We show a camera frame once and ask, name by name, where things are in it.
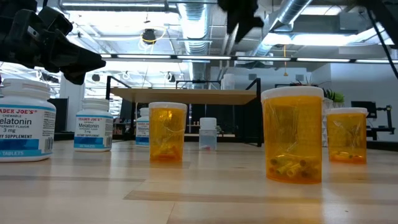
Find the green plant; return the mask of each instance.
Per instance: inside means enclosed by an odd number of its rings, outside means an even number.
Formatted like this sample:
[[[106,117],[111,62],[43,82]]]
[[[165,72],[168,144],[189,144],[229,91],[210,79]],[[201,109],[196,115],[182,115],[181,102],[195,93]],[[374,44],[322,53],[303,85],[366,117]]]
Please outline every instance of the green plant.
[[[331,89],[323,89],[323,96],[329,100],[333,100],[335,103],[344,103],[344,95],[342,93],[334,92]]]

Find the prescription bottle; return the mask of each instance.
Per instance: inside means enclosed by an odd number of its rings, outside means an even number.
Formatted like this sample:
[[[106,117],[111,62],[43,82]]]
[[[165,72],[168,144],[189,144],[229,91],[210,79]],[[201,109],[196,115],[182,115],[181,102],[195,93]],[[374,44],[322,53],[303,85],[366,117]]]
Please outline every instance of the prescription bottle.
[[[149,104],[151,162],[182,162],[187,106],[181,103]]]
[[[137,119],[136,145],[149,147],[149,108],[139,110],[140,118]]]
[[[85,98],[76,114],[75,151],[103,152],[112,148],[113,116],[109,101]]]
[[[50,86],[26,79],[3,81],[0,99],[0,162],[39,161],[52,154],[55,106]]]
[[[295,184],[322,181],[323,90],[291,86],[264,91],[267,178]]]
[[[326,111],[329,161],[366,163],[366,108]]]

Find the wooden table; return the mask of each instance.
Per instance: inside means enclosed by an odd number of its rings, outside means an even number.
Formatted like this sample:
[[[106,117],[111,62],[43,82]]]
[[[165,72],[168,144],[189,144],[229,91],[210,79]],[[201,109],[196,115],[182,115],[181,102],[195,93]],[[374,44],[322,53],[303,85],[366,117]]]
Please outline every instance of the wooden table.
[[[135,103],[174,102],[207,105],[245,105],[256,98],[248,90],[170,90],[111,88],[111,93]]]
[[[46,161],[0,164],[0,223],[398,223],[396,152],[369,150],[367,166],[324,157],[323,183],[297,185],[266,179],[263,148],[188,143],[182,164],[160,165],[132,144],[56,142]]]

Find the clear plastic vial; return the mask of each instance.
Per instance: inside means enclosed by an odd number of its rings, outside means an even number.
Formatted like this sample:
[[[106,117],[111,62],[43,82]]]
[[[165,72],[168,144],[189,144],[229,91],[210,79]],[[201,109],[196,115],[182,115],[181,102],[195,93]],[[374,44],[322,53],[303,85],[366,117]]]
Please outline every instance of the clear plastic vial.
[[[52,154],[55,106],[50,86],[24,79],[5,79],[0,99],[0,162],[47,159]]]
[[[149,108],[139,110],[141,117],[137,119],[136,145],[149,147]]]
[[[104,152],[112,148],[113,116],[109,101],[85,98],[76,114],[75,151]]]
[[[217,149],[216,126],[216,118],[200,118],[199,149],[210,151]]]

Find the blue label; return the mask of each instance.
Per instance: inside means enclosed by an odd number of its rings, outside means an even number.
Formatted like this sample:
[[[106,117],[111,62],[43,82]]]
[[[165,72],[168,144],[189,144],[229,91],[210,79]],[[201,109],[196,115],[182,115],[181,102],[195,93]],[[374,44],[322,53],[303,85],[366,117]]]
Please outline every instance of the blue label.
[[[149,138],[147,138],[147,137],[136,137],[136,145],[149,146]]]
[[[42,153],[41,150],[6,150],[0,151],[0,157],[32,157],[32,156],[46,156],[51,152]]]
[[[27,106],[27,105],[0,105],[3,108],[24,108],[24,109],[37,109],[37,110],[49,110],[55,111],[54,108],[48,108],[45,106]]]
[[[102,115],[76,115],[77,118],[111,118],[113,119],[112,116],[102,116]]]
[[[38,150],[38,139],[0,139],[0,150]]]
[[[75,137],[74,147],[82,149],[110,148],[110,147],[105,147],[104,138],[90,138],[90,137]]]

